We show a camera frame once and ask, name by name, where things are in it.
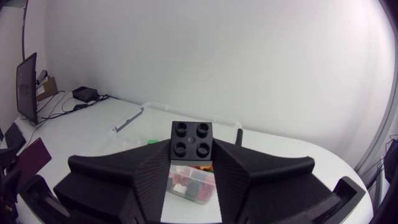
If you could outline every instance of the white wall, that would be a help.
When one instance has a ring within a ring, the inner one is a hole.
[[[0,11],[0,128],[6,132],[19,115],[16,103],[17,66],[22,62],[23,9]]]
[[[395,57],[376,0],[53,0],[45,56],[59,89],[233,118],[352,167],[381,122]]]
[[[44,19],[47,0],[29,0],[25,19],[25,58],[37,52],[36,74],[47,69],[44,44]]]

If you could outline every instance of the cardboard box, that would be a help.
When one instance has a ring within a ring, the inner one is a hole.
[[[55,78],[49,77],[49,80],[44,83],[44,85],[39,87],[36,91],[39,93],[42,92],[41,94],[36,96],[36,101],[42,101],[50,96],[55,95],[58,92]]]

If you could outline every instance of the computer monitor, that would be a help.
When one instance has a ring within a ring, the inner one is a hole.
[[[18,112],[35,124],[37,124],[36,55],[33,53],[17,67]]]

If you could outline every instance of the plastic storage bin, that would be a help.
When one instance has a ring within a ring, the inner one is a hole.
[[[212,122],[213,137],[235,143],[242,124],[238,121],[195,113],[160,103],[144,103],[140,112],[125,116],[107,133],[108,141],[121,149],[145,146],[149,140],[166,140],[171,137],[173,121]]]
[[[167,191],[206,204],[216,189],[214,174],[187,166],[170,167]]]

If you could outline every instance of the maroon folder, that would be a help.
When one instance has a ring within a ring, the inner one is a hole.
[[[30,178],[38,173],[51,160],[51,156],[44,146],[41,138],[36,139],[30,146],[24,149],[18,156],[18,161],[12,170],[21,169],[18,189]]]

